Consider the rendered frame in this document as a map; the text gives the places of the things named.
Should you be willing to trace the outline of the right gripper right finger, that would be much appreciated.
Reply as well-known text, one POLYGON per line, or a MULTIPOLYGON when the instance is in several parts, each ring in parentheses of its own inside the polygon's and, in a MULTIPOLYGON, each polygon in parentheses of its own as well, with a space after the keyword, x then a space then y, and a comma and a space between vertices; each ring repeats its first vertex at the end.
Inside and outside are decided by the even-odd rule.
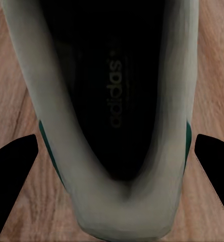
POLYGON ((224 205, 224 141, 199 134, 194 151, 224 205))

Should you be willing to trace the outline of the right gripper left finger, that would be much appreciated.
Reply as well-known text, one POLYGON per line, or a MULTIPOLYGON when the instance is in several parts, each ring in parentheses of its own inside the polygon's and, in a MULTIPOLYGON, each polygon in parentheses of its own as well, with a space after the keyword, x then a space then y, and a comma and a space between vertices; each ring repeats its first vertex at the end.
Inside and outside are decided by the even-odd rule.
POLYGON ((35 134, 0 149, 0 233, 38 154, 35 134))

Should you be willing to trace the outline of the gym shoe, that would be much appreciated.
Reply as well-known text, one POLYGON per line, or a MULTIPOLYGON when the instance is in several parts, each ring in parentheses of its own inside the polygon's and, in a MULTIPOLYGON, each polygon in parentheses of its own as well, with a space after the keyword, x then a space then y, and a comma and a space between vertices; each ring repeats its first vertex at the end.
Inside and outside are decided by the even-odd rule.
POLYGON ((172 229, 192 142, 199 0, 1 0, 52 164, 81 230, 172 229))

